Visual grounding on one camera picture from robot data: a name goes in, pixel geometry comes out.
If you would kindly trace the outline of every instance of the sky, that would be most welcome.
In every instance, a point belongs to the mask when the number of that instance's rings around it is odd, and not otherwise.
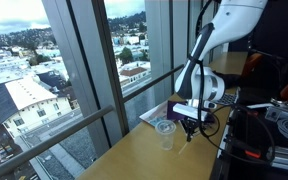
[[[105,0],[108,18],[145,11],[144,0]],[[0,34],[50,27],[41,0],[0,0]]]

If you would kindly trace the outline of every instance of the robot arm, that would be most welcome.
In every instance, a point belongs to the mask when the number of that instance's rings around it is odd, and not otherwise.
[[[200,66],[207,52],[223,43],[235,41],[250,33],[257,24],[267,0],[222,0],[214,19],[205,25],[181,74],[175,91],[183,99],[198,99],[200,94]],[[203,100],[218,100],[225,86],[211,69],[204,70]]]

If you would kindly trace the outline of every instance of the wooden table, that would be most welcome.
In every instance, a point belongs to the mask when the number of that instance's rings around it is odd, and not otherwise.
[[[211,63],[213,70],[240,74],[246,53],[225,53]],[[229,109],[220,111],[220,131],[211,138],[220,143]],[[173,148],[162,150],[155,129],[142,122],[100,157],[78,178],[84,179],[209,179],[217,149],[201,135],[186,143],[186,135],[177,123]]]

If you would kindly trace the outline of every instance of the plastic cup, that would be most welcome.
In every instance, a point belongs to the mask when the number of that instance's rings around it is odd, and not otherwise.
[[[176,129],[175,123],[170,120],[162,120],[156,124],[155,130],[159,135],[162,149],[164,150],[172,149],[175,129]]]

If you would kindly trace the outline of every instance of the white building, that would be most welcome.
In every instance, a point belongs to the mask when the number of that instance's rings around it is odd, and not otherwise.
[[[0,123],[15,138],[72,111],[66,95],[55,95],[32,78],[0,84]]]

